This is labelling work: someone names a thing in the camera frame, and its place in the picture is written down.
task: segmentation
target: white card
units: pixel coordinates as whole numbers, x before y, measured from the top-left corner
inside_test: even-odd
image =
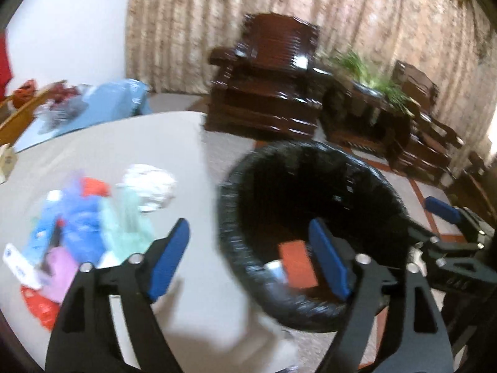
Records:
[[[3,252],[3,262],[7,264],[21,284],[33,290],[41,289],[42,285],[34,266],[22,256],[13,244],[6,245]]]

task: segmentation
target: orange object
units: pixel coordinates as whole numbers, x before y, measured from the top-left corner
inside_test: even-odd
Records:
[[[36,81],[28,80],[18,89],[16,89],[12,95],[12,105],[14,108],[19,109],[25,103],[27,103],[31,98],[34,97],[36,92]]]
[[[81,184],[83,185],[83,193],[81,194],[83,197],[89,195],[110,196],[109,185],[98,179],[84,177]]]
[[[47,330],[53,330],[60,306],[44,298],[37,290],[27,288],[26,286],[21,286],[21,295],[28,306],[29,312],[40,320],[41,325]]]
[[[302,240],[289,241],[278,246],[288,285],[295,289],[308,289],[317,286],[317,278]]]

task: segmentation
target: metal bolt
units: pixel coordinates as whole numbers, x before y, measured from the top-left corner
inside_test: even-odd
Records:
[[[366,254],[357,254],[355,256],[355,260],[357,263],[362,265],[367,265],[371,263],[371,257]]]
[[[447,261],[444,260],[444,258],[439,258],[438,260],[435,261],[437,266],[441,268],[442,266],[445,266],[447,264]]]
[[[133,265],[140,264],[142,261],[143,261],[143,254],[138,254],[138,253],[132,254],[128,258],[128,262]]]
[[[411,272],[412,274],[416,274],[419,272],[419,266],[416,264],[410,263],[406,265],[406,269]]]
[[[93,269],[93,264],[91,262],[85,262],[80,266],[81,272],[90,272],[92,269]]]

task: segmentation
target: white crumpled paper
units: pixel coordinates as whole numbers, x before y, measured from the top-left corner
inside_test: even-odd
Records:
[[[176,180],[163,169],[147,164],[132,164],[126,170],[123,185],[138,194],[141,212],[153,212],[166,207],[173,199]]]

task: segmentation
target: white wall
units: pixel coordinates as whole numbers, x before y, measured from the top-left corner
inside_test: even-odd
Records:
[[[128,0],[24,0],[7,27],[14,78],[40,86],[67,79],[100,84],[125,76]]]

